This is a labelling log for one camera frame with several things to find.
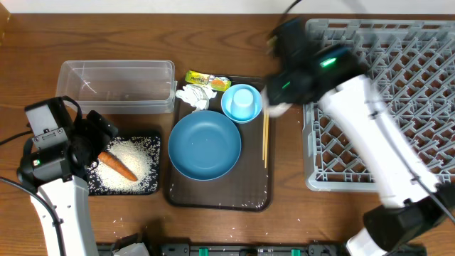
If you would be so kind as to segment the orange carrot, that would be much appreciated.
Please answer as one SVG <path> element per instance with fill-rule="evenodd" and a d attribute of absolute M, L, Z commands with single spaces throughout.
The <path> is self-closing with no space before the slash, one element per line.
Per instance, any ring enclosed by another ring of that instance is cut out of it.
<path fill-rule="evenodd" d="M 108 152 L 101 152 L 98 159 L 117 173 L 130 181 L 137 181 L 137 177 L 115 156 Z"/>

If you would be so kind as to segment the pink plastic cup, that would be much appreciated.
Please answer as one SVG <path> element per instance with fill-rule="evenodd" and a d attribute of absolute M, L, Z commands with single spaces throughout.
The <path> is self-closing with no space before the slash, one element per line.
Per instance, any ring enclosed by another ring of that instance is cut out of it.
<path fill-rule="evenodd" d="M 289 103 L 279 103 L 278 105 L 271 105 L 267 96 L 267 88 L 265 87 L 261 91 L 262 98 L 262 111 L 265 114 L 268 114 L 271 118 L 277 118 L 282 116 L 288 109 L 290 109 L 293 104 Z"/>

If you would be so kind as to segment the light blue plastic cup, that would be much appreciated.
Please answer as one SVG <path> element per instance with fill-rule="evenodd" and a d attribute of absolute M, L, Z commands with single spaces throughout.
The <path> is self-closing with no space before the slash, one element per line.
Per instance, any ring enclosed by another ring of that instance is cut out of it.
<path fill-rule="evenodd" d="M 230 112 L 236 120 L 245 121 L 250 119 L 255 113 L 252 92 L 246 88 L 237 90 L 232 97 Z"/>

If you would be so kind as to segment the small light blue saucer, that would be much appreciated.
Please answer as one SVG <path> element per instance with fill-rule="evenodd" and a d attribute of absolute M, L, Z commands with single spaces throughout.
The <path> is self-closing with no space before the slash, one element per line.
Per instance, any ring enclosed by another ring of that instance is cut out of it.
<path fill-rule="evenodd" d="M 253 116 L 250 119 L 247 119 L 245 121 L 236 120 L 231 115 L 231 112 L 230 112 L 232 97 L 233 97 L 233 95 L 235 94 L 235 92 L 237 90 L 242 89 L 242 88 L 246 88 L 246 89 L 248 89 L 248 90 L 250 90 L 252 92 L 252 94 L 254 96 L 254 104 L 255 104 L 255 113 L 253 114 Z M 222 107 L 222 111 L 224 112 L 224 114 L 227 117 L 229 117 L 232 121 L 237 122 L 239 124 L 246 124 L 248 122 L 251 122 L 253 119 L 255 119 L 260 114 L 260 112 L 262 111 L 261 94 L 256 88 L 254 88 L 251 85 L 247 85 L 247 84 L 233 85 L 232 87 L 230 87 L 228 90 L 226 90 L 223 93 L 223 96 L 221 98 L 221 107 Z"/>

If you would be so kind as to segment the large dark blue plate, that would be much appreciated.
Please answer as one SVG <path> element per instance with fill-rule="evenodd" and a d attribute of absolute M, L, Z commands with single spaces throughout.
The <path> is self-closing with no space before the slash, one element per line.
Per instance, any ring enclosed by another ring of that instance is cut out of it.
<path fill-rule="evenodd" d="M 173 167 L 196 181 L 211 181 L 227 174 L 241 155 L 239 129 L 225 115 L 204 110 L 179 120 L 168 141 Z"/>

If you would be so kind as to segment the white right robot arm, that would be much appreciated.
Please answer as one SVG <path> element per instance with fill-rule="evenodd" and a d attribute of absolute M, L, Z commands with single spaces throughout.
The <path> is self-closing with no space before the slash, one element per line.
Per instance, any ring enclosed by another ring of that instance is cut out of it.
<path fill-rule="evenodd" d="M 267 79 L 268 106 L 317 102 L 373 175 L 382 204 L 363 215 L 363 229 L 346 243 L 350 255 L 386 255 L 454 219 L 454 187 L 413 151 L 356 56 L 341 45 L 278 43 L 272 51 L 282 70 Z"/>

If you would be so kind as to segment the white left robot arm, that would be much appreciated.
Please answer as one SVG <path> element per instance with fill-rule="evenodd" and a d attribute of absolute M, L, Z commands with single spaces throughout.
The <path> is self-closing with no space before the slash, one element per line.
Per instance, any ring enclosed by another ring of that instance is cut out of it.
<path fill-rule="evenodd" d="M 118 134 L 92 110 L 71 119 L 66 110 L 26 110 L 36 151 L 23 154 L 18 168 L 22 185 L 33 193 L 49 255 L 98 255 L 88 206 L 88 167 Z"/>

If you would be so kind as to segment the grey dishwasher rack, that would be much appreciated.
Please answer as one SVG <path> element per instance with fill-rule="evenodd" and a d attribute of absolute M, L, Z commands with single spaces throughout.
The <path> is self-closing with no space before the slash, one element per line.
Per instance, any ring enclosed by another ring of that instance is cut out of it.
<path fill-rule="evenodd" d="M 368 68 L 393 119 L 428 169 L 454 182 L 454 23 L 315 18 L 309 38 L 343 44 Z M 373 192 L 352 145 L 316 104 L 304 106 L 304 175 L 312 191 Z"/>

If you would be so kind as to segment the wooden chopstick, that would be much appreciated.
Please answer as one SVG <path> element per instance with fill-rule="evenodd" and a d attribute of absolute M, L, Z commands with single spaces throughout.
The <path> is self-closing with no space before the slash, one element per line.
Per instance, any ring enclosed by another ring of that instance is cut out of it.
<path fill-rule="evenodd" d="M 262 160 L 265 158 L 265 141 L 266 141 L 266 124 L 267 124 L 267 111 L 263 112 L 263 125 L 262 125 Z"/>
<path fill-rule="evenodd" d="M 267 124 L 266 124 L 266 141 L 265 141 L 265 158 L 264 158 L 264 167 L 267 168 L 267 158 L 268 158 L 268 143 L 269 143 L 269 112 L 267 110 Z"/>

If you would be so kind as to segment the clear plastic bin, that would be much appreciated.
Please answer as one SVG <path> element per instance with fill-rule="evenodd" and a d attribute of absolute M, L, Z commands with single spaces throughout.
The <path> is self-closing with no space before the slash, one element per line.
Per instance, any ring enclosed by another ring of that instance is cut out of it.
<path fill-rule="evenodd" d="M 170 60 L 68 60 L 55 95 L 72 98 L 85 114 L 163 114 L 174 110 L 176 87 Z"/>

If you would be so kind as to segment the yellow snack wrapper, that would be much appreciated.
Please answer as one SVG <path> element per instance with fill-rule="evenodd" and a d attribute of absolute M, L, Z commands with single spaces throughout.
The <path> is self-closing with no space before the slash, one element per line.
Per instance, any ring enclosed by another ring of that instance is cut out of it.
<path fill-rule="evenodd" d="M 190 84 L 203 85 L 212 90 L 224 92 L 231 87 L 232 82 L 227 77 L 199 73 L 189 70 L 186 73 L 185 81 Z"/>

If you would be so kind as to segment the crumpled white tissue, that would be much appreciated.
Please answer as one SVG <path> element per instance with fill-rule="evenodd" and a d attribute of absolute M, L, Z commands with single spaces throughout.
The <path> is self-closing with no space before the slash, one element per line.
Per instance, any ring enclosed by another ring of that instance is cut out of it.
<path fill-rule="evenodd" d="M 196 111 L 207 110 L 210 100 L 216 98 L 217 92 L 205 85 L 188 84 L 176 91 L 176 97 L 188 103 Z"/>

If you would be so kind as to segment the dark brown serving tray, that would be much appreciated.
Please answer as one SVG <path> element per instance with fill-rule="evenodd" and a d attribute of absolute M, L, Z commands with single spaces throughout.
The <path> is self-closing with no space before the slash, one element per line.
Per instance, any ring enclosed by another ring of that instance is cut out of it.
<path fill-rule="evenodd" d="M 216 98 L 210 100 L 207 110 L 225 115 L 221 107 L 222 96 L 218 92 Z M 183 100 L 177 100 L 175 125 L 194 112 L 194 107 Z M 268 152 L 265 168 L 262 160 L 263 116 L 259 114 L 246 124 L 232 122 L 239 129 L 242 140 L 241 155 L 235 166 L 215 180 L 196 181 L 180 174 L 171 163 L 164 189 L 170 204 L 252 212 L 260 212 L 268 207 L 272 195 L 273 154 Z"/>

